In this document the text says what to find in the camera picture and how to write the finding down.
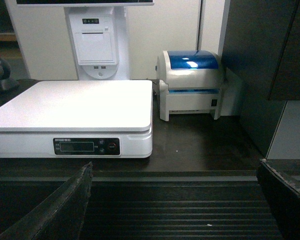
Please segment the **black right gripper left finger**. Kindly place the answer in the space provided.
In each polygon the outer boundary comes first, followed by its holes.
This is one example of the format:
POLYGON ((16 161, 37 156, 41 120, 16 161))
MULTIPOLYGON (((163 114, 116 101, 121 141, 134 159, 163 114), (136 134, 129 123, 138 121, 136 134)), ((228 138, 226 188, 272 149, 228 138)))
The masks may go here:
POLYGON ((84 165, 0 240, 78 240, 91 196, 93 164, 84 165))

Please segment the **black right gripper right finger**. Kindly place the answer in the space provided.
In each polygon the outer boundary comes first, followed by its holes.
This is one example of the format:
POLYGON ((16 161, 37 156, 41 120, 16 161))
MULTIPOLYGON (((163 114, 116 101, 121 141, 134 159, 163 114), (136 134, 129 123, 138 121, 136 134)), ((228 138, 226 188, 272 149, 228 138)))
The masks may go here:
POLYGON ((256 170, 258 184, 285 240, 300 240, 300 181, 262 159, 256 170))

